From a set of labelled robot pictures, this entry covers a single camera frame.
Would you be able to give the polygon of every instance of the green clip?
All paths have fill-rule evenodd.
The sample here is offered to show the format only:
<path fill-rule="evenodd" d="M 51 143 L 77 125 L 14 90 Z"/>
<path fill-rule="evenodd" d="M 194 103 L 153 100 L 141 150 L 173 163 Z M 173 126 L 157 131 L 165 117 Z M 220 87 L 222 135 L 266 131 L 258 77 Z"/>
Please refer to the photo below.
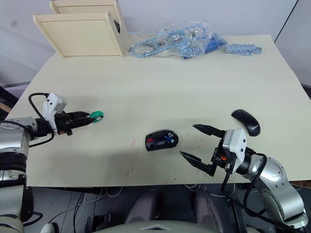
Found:
<path fill-rule="evenodd" d="M 89 115 L 90 118 L 94 118 L 93 123 L 99 122 L 103 119 L 104 113 L 101 111 L 93 112 Z"/>

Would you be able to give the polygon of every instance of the white wall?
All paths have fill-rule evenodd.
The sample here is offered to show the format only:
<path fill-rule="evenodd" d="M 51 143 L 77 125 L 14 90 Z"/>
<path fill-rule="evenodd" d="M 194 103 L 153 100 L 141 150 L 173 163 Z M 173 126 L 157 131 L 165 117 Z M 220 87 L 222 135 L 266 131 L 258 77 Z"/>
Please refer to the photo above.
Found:
<path fill-rule="evenodd" d="M 32 20 L 49 0 L 0 0 L 0 85 L 30 81 L 54 53 Z M 276 38 L 296 0 L 120 0 L 129 31 L 147 24 L 199 20 L 223 35 Z"/>
<path fill-rule="evenodd" d="M 299 0 L 276 46 L 299 81 L 311 86 L 311 0 Z"/>

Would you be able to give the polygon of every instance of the black computer mouse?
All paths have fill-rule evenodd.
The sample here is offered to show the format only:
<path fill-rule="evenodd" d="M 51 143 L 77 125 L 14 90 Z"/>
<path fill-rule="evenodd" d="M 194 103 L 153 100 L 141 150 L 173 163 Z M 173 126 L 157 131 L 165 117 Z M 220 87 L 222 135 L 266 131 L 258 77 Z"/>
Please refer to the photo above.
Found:
<path fill-rule="evenodd" d="M 145 139 L 147 151 L 173 148 L 178 143 L 178 136 L 171 130 L 161 130 L 148 134 Z"/>
<path fill-rule="evenodd" d="M 247 111 L 238 109 L 231 115 L 247 128 L 248 134 L 250 136 L 255 137 L 260 134 L 260 125 L 258 121 Z"/>

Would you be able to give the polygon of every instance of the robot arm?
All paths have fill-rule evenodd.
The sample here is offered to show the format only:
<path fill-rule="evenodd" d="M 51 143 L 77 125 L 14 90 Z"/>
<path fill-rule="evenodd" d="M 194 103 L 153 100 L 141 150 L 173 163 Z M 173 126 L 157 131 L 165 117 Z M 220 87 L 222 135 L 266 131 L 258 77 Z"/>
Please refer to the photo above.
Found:
<path fill-rule="evenodd" d="M 32 189 L 26 187 L 26 160 L 29 147 L 42 143 L 29 142 L 48 134 L 51 139 L 56 133 L 72 135 L 73 128 L 99 120 L 85 112 L 65 113 L 67 102 L 57 94 L 39 94 L 47 97 L 43 115 L 34 108 L 40 118 L 13 118 L 0 124 L 0 232 L 22 233 L 22 222 L 33 214 Z"/>
<path fill-rule="evenodd" d="M 263 157 L 246 147 L 244 130 L 222 131 L 207 125 L 194 125 L 194 127 L 207 135 L 215 135 L 221 140 L 214 151 L 211 165 L 206 165 L 201 162 L 201 159 L 181 151 L 180 153 L 188 162 L 210 176 L 214 176 L 216 167 L 220 166 L 227 174 L 237 172 L 250 181 L 264 166 L 255 182 L 255 188 L 259 191 L 271 221 L 284 228 L 299 229 L 307 225 L 308 217 L 302 198 L 288 182 L 283 166 L 271 157 L 267 158 L 266 164 L 263 164 Z"/>

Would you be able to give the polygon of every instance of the white table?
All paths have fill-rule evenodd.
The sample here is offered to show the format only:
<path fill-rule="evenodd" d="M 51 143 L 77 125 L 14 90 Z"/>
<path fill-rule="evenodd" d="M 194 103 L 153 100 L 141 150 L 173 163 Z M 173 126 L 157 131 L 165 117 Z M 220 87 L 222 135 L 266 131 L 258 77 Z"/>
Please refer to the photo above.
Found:
<path fill-rule="evenodd" d="M 27 185 L 118 186 L 221 183 L 192 167 L 179 151 L 208 163 L 219 139 L 192 124 L 243 128 L 231 113 L 245 109 L 261 133 L 248 146 L 279 160 L 289 180 L 311 179 L 311 101 L 269 35 L 226 36 L 229 43 L 255 43 L 261 55 L 216 51 L 198 58 L 138 59 L 52 56 L 35 76 L 9 117 L 37 117 L 27 97 L 54 92 L 67 101 L 66 112 L 101 110 L 104 119 L 57 135 L 30 148 Z M 43 99 L 35 101 L 39 109 Z M 146 134 L 175 131 L 176 148 L 147 152 Z M 246 182 L 233 175 L 230 182 Z"/>

